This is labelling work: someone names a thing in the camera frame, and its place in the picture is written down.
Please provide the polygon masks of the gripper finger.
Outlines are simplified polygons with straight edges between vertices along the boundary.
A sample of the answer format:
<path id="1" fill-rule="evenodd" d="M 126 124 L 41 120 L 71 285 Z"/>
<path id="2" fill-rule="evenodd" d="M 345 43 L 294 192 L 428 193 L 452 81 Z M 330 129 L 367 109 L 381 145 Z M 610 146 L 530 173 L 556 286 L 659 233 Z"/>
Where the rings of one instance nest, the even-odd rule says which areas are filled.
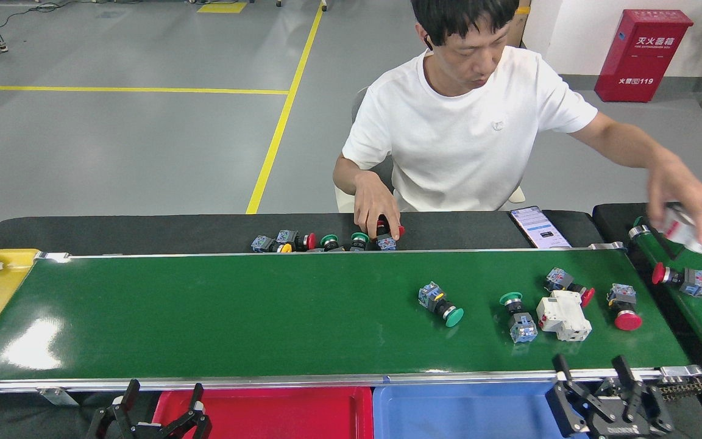
<path id="1" fill-rule="evenodd" d="M 106 438 L 108 428 L 115 423 L 122 438 L 139 438 L 137 426 L 132 423 L 129 411 L 134 407 L 140 390 L 138 380 L 129 381 L 123 396 L 114 399 L 107 408 L 95 411 L 90 426 L 85 434 L 86 438 Z"/>
<path id="2" fill-rule="evenodd" d="M 183 438 L 186 433 L 193 430 L 193 438 L 209 438 L 212 423 L 209 414 L 205 411 L 201 401 L 204 393 L 202 384 L 196 383 L 193 387 L 191 398 L 186 411 L 175 420 L 156 427 L 155 438 Z"/>

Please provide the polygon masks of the person's left hand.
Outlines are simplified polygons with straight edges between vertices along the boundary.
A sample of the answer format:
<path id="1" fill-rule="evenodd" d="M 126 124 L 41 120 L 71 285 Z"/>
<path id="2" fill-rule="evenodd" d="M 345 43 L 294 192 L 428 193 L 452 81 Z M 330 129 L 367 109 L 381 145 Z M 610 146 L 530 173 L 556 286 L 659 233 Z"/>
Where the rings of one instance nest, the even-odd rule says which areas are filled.
<path id="1" fill-rule="evenodd" d="M 647 214 L 655 227 L 665 222 L 667 202 L 679 202 L 693 220 L 697 239 L 702 244 L 702 183 L 678 158 L 654 160 L 648 171 Z"/>

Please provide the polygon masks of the person's right hand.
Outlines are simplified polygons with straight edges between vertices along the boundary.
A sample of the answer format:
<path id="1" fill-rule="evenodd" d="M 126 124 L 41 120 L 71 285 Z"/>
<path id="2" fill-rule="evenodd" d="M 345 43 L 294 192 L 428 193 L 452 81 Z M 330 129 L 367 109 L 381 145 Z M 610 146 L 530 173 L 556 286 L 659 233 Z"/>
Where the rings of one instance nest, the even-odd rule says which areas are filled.
<path id="1" fill-rule="evenodd" d="M 369 237 L 378 236 L 378 220 L 383 216 L 388 222 L 390 234 L 396 241 L 400 233 L 400 210 L 392 192 L 371 171 L 360 171 L 353 177 L 355 184 L 355 223 Z"/>

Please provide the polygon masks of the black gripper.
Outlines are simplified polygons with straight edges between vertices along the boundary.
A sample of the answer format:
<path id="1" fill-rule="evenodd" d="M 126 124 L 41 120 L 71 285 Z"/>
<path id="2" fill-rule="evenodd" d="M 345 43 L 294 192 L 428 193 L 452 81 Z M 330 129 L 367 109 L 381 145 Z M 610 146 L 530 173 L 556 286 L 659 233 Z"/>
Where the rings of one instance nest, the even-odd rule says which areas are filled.
<path id="1" fill-rule="evenodd" d="M 556 381 L 545 397 L 562 436 L 584 432 L 590 438 L 658 438 L 671 433 L 674 425 L 661 389 L 637 380 L 622 355 L 612 365 L 620 380 L 617 419 L 610 405 L 573 379 L 565 356 L 554 356 Z"/>

